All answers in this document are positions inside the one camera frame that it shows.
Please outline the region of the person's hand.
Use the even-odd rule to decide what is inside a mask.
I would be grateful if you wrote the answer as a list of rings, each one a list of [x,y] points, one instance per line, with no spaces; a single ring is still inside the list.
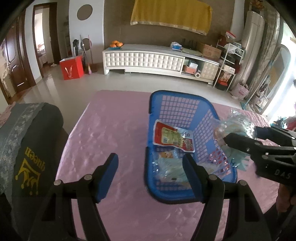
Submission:
[[[276,198],[276,210],[278,213],[286,212],[291,205],[295,205],[295,202],[295,195],[292,195],[285,185],[280,184]]]

